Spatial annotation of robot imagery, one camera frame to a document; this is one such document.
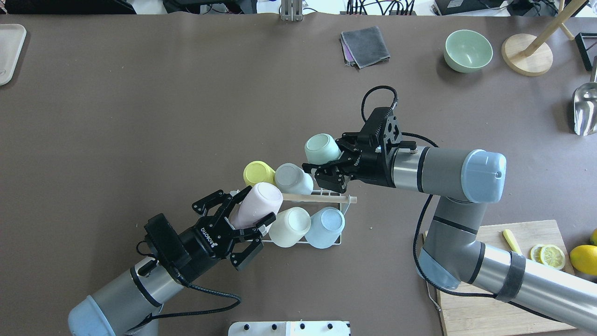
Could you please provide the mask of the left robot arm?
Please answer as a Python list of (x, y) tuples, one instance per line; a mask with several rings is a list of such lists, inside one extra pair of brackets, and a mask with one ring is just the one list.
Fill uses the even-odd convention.
[[(145, 224), (144, 258), (109, 284), (87, 296), (68, 316), (74, 336), (155, 335), (158, 320), (206, 315), (235, 308), (241, 298), (194, 284), (228, 259), (245, 268), (263, 248), (266, 228), (276, 219), (283, 196), (277, 187), (260, 182), (235, 194), (217, 190), (194, 202), (196, 224), (177, 234), (162, 213)], [(164, 304), (182, 289), (233, 299), (223, 308), (162, 314)]]

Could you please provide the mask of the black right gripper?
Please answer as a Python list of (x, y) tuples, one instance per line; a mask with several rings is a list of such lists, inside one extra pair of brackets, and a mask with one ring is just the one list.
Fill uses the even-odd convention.
[(343, 194), (350, 180), (394, 188), (393, 169), (397, 149), (377, 153), (369, 147), (369, 136), (361, 133), (343, 133), (335, 143), (343, 151), (343, 159), (324, 164), (303, 162), (301, 168), (312, 174), (322, 189)]

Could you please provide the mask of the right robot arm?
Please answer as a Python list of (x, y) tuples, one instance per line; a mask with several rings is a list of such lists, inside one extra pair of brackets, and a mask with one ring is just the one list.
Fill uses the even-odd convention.
[(506, 158), (482, 149), (422, 146), (399, 135), (320, 133), (304, 145), (302, 167), (325, 189), (349, 181), (438, 196), (424, 244), (414, 251), (420, 276), (454, 296), (497, 300), (596, 333), (596, 285), (479, 239), (488, 205), (502, 196)]

